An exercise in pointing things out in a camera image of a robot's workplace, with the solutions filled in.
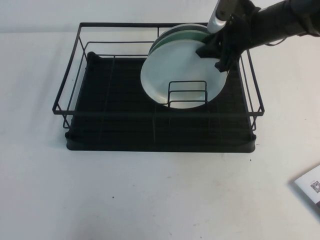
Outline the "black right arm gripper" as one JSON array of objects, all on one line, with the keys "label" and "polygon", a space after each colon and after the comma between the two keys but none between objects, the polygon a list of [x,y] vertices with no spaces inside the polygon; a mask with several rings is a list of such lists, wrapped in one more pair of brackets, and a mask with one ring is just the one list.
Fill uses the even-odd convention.
[{"label": "black right arm gripper", "polygon": [[220,73],[228,72],[240,59],[240,54],[259,47],[261,43],[254,35],[254,23],[259,9],[234,10],[226,26],[219,33],[213,33],[203,39],[204,45],[195,52],[200,58],[219,59],[215,68]]}]

